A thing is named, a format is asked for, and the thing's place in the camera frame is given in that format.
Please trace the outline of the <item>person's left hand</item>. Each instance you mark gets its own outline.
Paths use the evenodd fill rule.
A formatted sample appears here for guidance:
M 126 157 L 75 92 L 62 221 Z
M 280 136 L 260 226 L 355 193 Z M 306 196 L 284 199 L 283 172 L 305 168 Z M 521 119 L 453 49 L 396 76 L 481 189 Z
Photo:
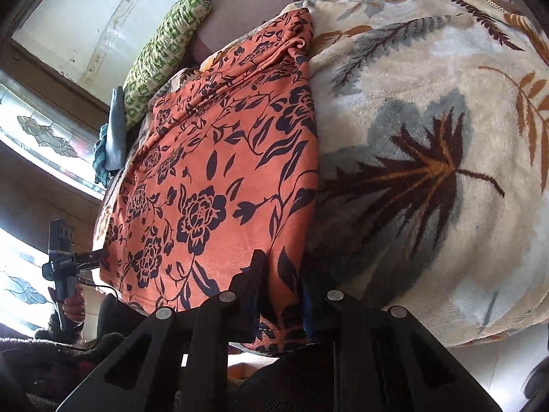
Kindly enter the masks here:
M 83 324 L 85 322 L 85 299 L 82 295 L 83 286 L 77 283 L 74 294 L 64 299 L 58 300 L 57 291 L 50 287 L 49 295 L 59 311 L 64 313 L 64 316 L 75 324 Z

